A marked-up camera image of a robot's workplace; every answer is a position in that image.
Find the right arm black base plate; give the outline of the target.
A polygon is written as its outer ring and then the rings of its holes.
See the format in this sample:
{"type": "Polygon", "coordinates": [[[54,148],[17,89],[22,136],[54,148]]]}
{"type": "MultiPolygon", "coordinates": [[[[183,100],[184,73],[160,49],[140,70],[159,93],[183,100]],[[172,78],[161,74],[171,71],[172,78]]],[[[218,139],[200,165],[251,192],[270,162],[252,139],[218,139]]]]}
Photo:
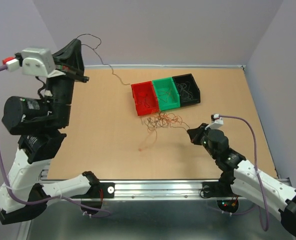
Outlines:
{"type": "Polygon", "coordinates": [[[232,191],[233,182],[222,182],[219,180],[198,180],[201,184],[200,193],[204,198],[217,198],[217,199],[232,199],[237,194],[232,191]]]}

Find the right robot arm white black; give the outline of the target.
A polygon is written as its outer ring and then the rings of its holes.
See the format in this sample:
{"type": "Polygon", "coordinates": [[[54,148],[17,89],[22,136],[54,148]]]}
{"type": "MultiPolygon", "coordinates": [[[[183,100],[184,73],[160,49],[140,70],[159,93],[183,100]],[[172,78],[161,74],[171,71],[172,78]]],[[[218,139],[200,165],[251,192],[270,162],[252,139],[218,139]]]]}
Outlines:
{"type": "Polygon", "coordinates": [[[223,131],[203,123],[187,131],[194,145],[203,146],[222,170],[219,192],[242,196],[268,210],[296,237],[296,188],[285,185],[255,166],[229,146],[223,131]]]}

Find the green plastic bin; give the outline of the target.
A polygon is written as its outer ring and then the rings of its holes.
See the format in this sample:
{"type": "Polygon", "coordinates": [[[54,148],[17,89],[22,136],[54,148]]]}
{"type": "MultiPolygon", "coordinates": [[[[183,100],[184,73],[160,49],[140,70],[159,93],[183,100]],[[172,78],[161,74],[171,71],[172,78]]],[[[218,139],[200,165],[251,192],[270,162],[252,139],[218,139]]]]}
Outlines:
{"type": "Polygon", "coordinates": [[[152,81],[161,112],[180,108],[180,98],[172,77],[152,81]]]}

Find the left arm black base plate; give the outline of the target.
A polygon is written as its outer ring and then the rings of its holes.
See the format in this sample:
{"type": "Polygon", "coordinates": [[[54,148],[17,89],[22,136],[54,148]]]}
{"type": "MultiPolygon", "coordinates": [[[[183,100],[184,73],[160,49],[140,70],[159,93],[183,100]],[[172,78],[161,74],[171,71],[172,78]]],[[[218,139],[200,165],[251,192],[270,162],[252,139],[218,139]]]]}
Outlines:
{"type": "Polygon", "coordinates": [[[91,187],[87,193],[74,195],[72,199],[112,199],[114,194],[114,182],[100,182],[97,186],[91,187]]]}

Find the red plastic bin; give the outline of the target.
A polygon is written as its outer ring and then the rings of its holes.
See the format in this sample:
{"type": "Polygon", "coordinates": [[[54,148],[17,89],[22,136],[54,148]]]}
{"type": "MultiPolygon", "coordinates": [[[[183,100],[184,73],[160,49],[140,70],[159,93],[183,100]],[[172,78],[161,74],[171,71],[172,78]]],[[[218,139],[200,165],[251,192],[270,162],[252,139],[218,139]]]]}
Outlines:
{"type": "Polygon", "coordinates": [[[131,90],[137,116],[141,117],[159,112],[158,99],[152,81],[132,84],[131,90]]]}

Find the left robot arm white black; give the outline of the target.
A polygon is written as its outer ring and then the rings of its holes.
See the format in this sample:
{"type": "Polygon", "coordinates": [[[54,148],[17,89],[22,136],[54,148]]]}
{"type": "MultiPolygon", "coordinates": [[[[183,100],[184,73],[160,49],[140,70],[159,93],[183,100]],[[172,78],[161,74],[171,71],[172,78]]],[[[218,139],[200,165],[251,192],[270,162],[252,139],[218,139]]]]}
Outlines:
{"type": "Polygon", "coordinates": [[[12,96],[4,106],[2,123],[11,135],[19,136],[15,160],[3,172],[0,186],[0,222],[3,225],[30,221],[61,199],[94,197],[99,180],[90,171],[62,182],[37,182],[42,169],[56,156],[66,137],[75,82],[86,83],[82,43],[75,38],[61,50],[29,47],[2,61],[0,72],[22,70],[37,80],[45,78],[39,98],[12,96]]]}

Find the black plastic bin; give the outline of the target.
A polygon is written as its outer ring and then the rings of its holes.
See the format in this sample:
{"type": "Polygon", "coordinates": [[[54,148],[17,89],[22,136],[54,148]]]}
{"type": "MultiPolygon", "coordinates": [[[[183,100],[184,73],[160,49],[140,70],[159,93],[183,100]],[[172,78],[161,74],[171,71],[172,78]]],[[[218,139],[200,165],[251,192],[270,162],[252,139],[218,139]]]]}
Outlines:
{"type": "Polygon", "coordinates": [[[172,77],[177,88],[180,107],[188,107],[201,103],[200,89],[191,73],[172,77]]]}

